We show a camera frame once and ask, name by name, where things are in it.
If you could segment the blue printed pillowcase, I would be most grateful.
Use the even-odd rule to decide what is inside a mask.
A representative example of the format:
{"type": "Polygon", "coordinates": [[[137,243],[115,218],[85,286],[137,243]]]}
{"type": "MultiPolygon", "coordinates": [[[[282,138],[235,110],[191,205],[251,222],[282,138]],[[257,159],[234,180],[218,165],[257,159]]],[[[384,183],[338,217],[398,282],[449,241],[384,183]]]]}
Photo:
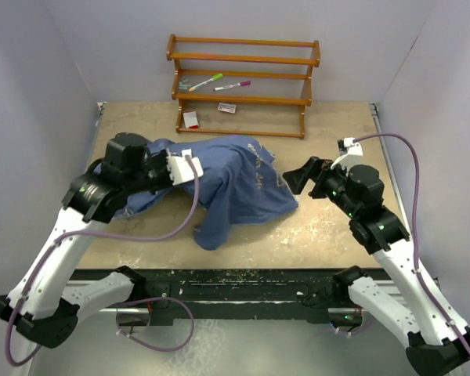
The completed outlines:
{"type": "Polygon", "coordinates": [[[226,243],[234,225],[261,225],[288,215],[298,202],[273,167],[274,156],[249,136],[221,136],[190,143],[156,139],[146,143],[151,153],[169,150],[179,155],[191,150],[203,174],[182,189],[205,209],[203,222],[193,233],[203,249],[214,251],[226,243]]]}

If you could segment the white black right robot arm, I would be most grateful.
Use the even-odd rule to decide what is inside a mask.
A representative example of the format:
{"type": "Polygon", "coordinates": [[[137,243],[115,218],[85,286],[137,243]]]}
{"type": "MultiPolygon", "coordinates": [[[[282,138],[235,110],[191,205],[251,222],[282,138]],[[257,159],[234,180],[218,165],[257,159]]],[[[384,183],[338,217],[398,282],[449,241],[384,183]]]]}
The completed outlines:
{"type": "Polygon", "coordinates": [[[311,157],[283,177],[294,194],[313,181],[311,198],[327,198],[349,217],[353,237],[389,275],[404,300],[399,303],[360,267],[352,266],[334,276],[332,295],[340,306],[354,303],[366,309],[399,340],[419,375],[446,375],[470,360],[470,325],[414,257],[406,227],[383,204],[385,186],[377,169],[365,164],[346,169],[311,157]]]}

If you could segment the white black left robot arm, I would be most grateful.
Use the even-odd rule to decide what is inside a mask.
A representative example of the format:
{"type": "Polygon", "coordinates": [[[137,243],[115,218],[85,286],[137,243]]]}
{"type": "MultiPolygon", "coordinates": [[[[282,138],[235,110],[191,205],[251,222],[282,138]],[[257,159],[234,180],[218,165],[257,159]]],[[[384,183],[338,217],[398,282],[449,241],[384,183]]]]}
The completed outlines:
{"type": "Polygon", "coordinates": [[[81,288],[69,288],[67,282],[94,238],[118,238],[104,229],[130,196],[173,185],[171,162],[166,150],[151,151],[144,137],[120,133],[107,143],[103,157],[71,182],[34,263],[18,285],[0,295],[7,341],[16,332],[54,349],[101,309],[120,302],[128,307],[143,303],[146,280],[127,266],[81,288]]]}

